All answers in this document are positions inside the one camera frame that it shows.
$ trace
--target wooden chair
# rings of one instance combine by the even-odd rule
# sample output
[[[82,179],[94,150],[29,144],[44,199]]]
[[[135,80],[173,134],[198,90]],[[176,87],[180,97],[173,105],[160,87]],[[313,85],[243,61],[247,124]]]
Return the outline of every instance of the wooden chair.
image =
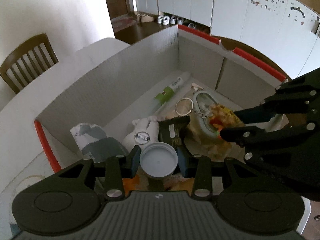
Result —
[[[42,33],[22,43],[5,59],[0,67],[0,76],[15,93],[19,93],[32,80],[57,63],[58,59],[48,36]]]

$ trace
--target green label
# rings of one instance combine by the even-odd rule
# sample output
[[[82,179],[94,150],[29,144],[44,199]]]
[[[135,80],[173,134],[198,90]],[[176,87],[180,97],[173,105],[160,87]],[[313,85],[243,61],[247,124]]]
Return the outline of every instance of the green label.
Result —
[[[174,91],[170,87],[166,87],[164,88],[162,93],[156,95],[155,99],[157,99],[161,103],[161,105],[163,105],[173,95],[174,95]]]

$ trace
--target red edge trim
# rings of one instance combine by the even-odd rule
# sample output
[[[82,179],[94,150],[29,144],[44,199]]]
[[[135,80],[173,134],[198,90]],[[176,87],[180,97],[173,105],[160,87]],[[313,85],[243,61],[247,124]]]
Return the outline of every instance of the red edge trim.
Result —
[[[48,140],[44,134],[44,131],[42,129],[42,125],[38,120],[35,120],[35,127],[36,131],[40,140],[40,143],[42,145],[43,151],[45,155],[47,156],[47,159],[51,165],[51,168],[53,169],[54,173],[61,171],[62,168],[60,164],[58,163],[56,157],[54,156],[50,144],[48,143]]]
[[[271,67],[267,63],[264,63],[262,60],[256,58],[255,56],[252,56],[250,53],[239,48],[235,48],[233,52],[239,55],[240,57],[243,57],[246,60],[250,61],[251,63],[255,64],[256,66],[260,67],[265,72],[269,73],[271,76],[274,76],[280,82],[286,79],[285,75],[281,74],[279,71],[275,70],[273,67]]]
[[[220,45],[219,41],[220,39],[215,38],[213,36],[210,36],[209,34],[203,33],[199,30],[195,30],[195,29],[191,29],[185,25],[178,25],[178,29],[184,30],[186,32],[192,33],[194,35],[197,35],[201,38],[204,38],[208,41],[211,41],[215,44]],[[275,70],[273,67],[271,67],[270,65],[268,65],[267,63],[264,63],[262,60],[256,58],[255,56],[252,56],[250,53],[245,52],[242,49],[239,49],[238,47],[236,47],[232,52],[234,52],[235,54],[239,55],[240,57],[245,58],[246,60],[250,61],[251,63],[255,64],[256,66],[258,66],[259,68],[263,69],[265,72],[267,72],[268,74],[270,74],[271,76],[275,77],[277,80],[279,81],[284,81],[286,79],[286,76],[281,74],[279,71]]]
[[[187,27],[185,25],[178,25],[178,29],[181,29],[181,30],[184,30],[186,32],[192,33],[194,35],[197,35],[197,36],[199,36],[201,38],[204,38],[204,39],[206,39],[208,41],[211,41],[211,42],[219,45],[219,39],[218,38],[212,37],[209,34],[206,34],[206,33],[201,32],[199,30],[191,29],[191,28],[189,28],[189,27]]]

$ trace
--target plastic bottle cap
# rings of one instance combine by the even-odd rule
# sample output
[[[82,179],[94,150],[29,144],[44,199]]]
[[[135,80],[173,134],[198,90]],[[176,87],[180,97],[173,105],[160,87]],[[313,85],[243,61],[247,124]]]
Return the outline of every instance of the plastic bottle cap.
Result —
[[[167,143],[152,143],[141,152],[140,165],[151,178],[162,179],[174,172],[178,165],[178,155]]]

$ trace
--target metal ring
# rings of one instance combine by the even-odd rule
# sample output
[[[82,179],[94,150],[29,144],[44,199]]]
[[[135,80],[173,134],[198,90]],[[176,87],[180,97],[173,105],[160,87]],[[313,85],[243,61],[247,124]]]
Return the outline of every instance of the metal ring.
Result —
[[[178,111],[177,111],[177,105],[178,105],[182,100],[186,100],[186,99],[189,100],[189,101],[191,101],[191,109],[190,109],[190,111],[187,112],[186,114],[179,114]],[[193,101],[192,101],[190,98],[181,98],[181,99],[176,103],[175,110],[176,110],[177,115],[179,115],[179,116],[186,116],[186,115],[188,115],[188,114],[190,114],[190,113],[192,112],[193,107],[194,107],[194,104],[193,104]]]

